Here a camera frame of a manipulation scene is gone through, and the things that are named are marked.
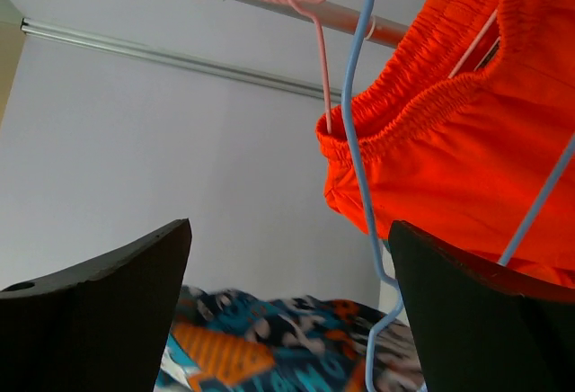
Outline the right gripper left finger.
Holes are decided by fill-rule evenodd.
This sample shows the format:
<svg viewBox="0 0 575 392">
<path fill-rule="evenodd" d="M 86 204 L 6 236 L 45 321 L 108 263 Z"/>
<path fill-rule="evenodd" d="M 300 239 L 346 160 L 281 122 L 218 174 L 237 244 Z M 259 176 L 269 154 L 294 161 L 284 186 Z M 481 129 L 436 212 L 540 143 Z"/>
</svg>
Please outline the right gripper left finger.
<svg viewBox="0 0 575 392">
<path fill-rule="evenodd" d="M 192 233 L 178 219 L 1 292 L 3 391 L 151 391 Z"/>
</svg>

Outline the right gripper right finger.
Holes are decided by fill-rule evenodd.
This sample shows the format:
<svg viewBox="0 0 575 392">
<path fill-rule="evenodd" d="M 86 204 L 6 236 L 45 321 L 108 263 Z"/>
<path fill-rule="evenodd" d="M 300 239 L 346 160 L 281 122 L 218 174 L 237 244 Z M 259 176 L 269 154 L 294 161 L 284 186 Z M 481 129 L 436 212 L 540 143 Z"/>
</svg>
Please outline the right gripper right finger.
<svg viewBox="0 0 575 392">
<path fill-rule="evenodd" d="M 395 276 L 430 391 L 572 391 L 574 291 L 487 261 L 405 221 Z"/>
</svg>

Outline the blue hanger for patterned shorts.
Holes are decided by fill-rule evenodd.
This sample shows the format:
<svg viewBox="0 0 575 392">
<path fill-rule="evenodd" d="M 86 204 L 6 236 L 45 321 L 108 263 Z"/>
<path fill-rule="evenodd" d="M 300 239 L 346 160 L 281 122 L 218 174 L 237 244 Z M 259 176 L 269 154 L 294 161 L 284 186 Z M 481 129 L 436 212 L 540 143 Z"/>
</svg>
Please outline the blue hanger for patterned shorts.
<svg viewBox="0 0 575 392">
<path fill-rule="evenodd" d="M 317 123 L 431 391 L 574 388 L 574 0 L 427 0 Z"/>
</svg>

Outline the patterned navy white shorts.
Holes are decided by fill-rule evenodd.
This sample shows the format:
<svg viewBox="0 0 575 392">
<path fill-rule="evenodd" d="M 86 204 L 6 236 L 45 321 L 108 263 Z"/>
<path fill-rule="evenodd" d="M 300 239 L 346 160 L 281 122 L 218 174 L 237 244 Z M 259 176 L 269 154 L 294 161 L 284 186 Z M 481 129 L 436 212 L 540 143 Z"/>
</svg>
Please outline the patterned navy white shorts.
<svg viewBox="0 0 575 392">
<path fill-rule="evenodd" d="M 348 299 L 262 300 L 184 286 L 157 391 L 363 391 L 384 313 Z"/>
</svg>

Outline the orange shorts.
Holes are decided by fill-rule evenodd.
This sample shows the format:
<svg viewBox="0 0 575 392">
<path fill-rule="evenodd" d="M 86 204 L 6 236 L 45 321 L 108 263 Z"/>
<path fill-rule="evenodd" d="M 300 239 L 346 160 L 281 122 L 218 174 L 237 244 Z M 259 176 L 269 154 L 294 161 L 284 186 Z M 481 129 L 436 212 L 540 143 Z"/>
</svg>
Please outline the orange shorts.
<svg viewBox="0 0 575 392">
<path fill-rule="evenodd" d="M 496 261 L 574 132 L 574 0 L 427 0 L 351 110 L 378 235 Z"/>
</svg>

